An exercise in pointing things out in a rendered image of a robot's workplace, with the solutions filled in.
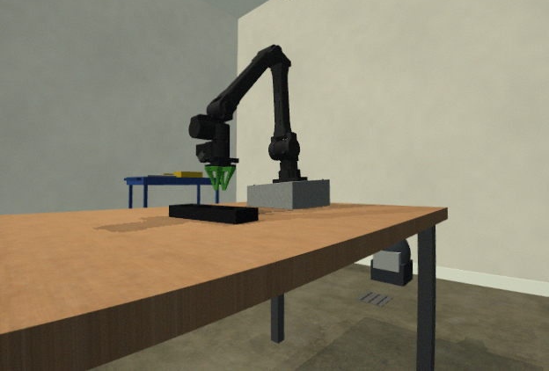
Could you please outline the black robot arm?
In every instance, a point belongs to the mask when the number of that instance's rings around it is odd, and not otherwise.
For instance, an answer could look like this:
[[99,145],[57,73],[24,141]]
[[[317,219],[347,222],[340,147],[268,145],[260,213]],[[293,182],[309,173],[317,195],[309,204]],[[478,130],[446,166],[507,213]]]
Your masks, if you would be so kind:
[[207,115],[198,114],[191,118],[189,135],[195,139],[229,141],[230,125],[224,122],[233,120],[233,113],[242,97],[270,68],[274,91],[274,136],[271,137],[268,153],[273,160],[281,161],[279,179],[273,179],[273,183],[308,180],[301,177],[297,168],[300,145],[290,127],[288,73],[291,61],[279,45],[260,50],[254,58],[228,88],[210,102]]

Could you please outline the black three-compartment bin rack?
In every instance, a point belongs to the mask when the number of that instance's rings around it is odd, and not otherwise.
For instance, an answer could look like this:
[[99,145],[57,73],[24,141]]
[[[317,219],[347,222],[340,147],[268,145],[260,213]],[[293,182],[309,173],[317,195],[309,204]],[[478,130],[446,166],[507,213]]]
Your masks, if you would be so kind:
[[173,206],[169,205],[169,217],[205,222],[241,224],[246,222],[258,221],[259,208],[204,204],[181,204]]

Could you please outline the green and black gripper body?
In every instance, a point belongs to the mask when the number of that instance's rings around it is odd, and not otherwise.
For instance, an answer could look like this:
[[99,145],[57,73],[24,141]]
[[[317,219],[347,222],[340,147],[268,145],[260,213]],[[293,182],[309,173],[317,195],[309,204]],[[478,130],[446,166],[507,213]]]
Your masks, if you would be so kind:
[[[230,158],[230,141],[214,140],[211,157],[203,157],[201,162],[207,162],[206,166],[222,166],[222,167],[236,167],[236,163],[239,163],[239,158]],[[212,161],[212,162],[210,162]],[[235,164],[231,164],[235,163]],[[211,165],[213,164],[213,165]]]

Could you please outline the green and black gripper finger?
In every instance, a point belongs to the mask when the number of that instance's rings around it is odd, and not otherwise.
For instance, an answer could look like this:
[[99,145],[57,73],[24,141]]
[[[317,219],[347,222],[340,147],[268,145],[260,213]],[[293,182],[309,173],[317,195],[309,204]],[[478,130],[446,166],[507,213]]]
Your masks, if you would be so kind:
[[[226,190],[226,188],[227,188],[227,186],[228,186],[228,184],[229,184],[229,181],[230,181],[230,179],[231,179],[231,177],[232,177],[232,175],[233,175],[233,173],[234,173],[235,170],[236,170],[236,167],[234,167],[234,166],[223,167],[222,175],[221,175],[221,180],[220,180],[220,181],[221,181],[221,186],[222,186],[223,191]],[[224,173],[225,173],[226,171],[228,172],[228,175],[227,175],[226,180],[224,181]]]
[[[222,166],[206,166],[205,167],[205,171],[208,173],[209,178],[212,182],[212,185],[213,185],[215,191],[218,191],[218,188],[219,188],[219,185],[220,185],[220,180],[221,180],[221,175],[222,175],[222,170],[223,170]],[[215,179],[214,179],[213,171],[216,172],[216,182],[215,182]]]

